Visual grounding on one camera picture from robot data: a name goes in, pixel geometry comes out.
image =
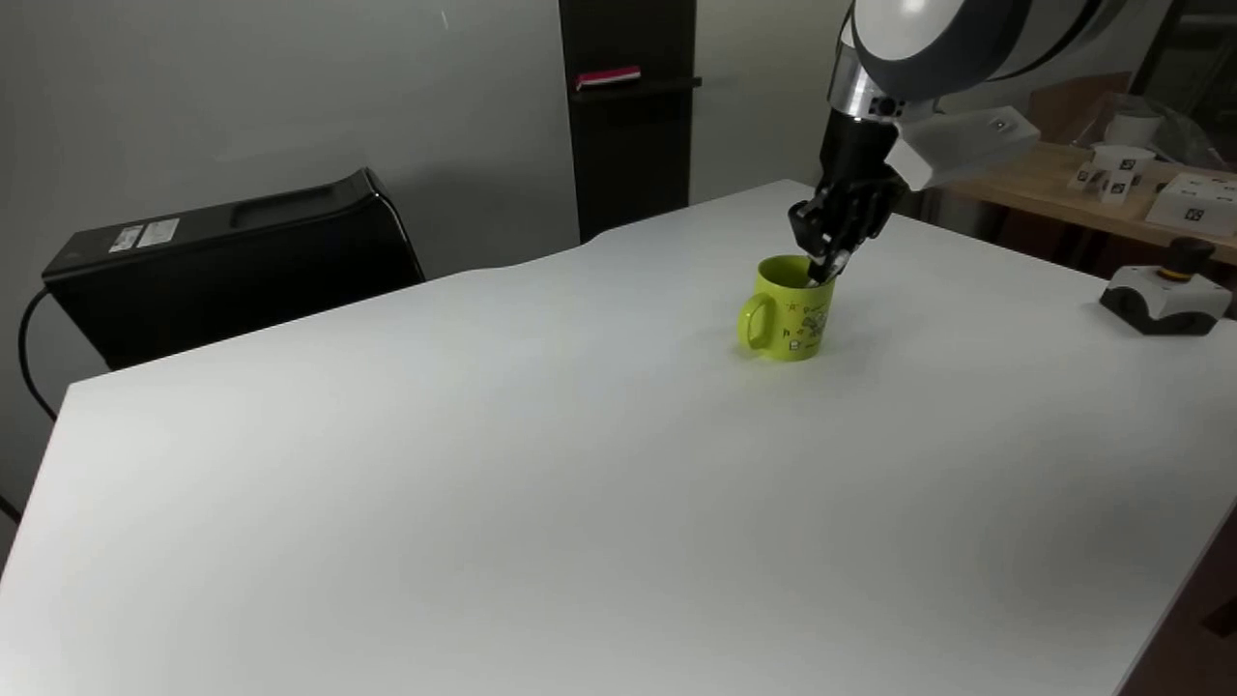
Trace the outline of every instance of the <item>black device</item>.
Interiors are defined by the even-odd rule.
[[[421,284],[372,170],[216,209],[76,234],[41,270],[107,369],[131,369]]]

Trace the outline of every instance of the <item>green cup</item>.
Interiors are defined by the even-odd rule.
[[[807,254],[776,254],[760,262],[753,299],[740,316],[740,344],[773,362],[811,361],[825,342],[834,284],[811,288]]]

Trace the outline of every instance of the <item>white tabletop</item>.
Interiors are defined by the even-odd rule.
[[[764,186],[72,386],[5,696],[1109,696],[1237,500],[1237,334],[894,221],[749,362]]]

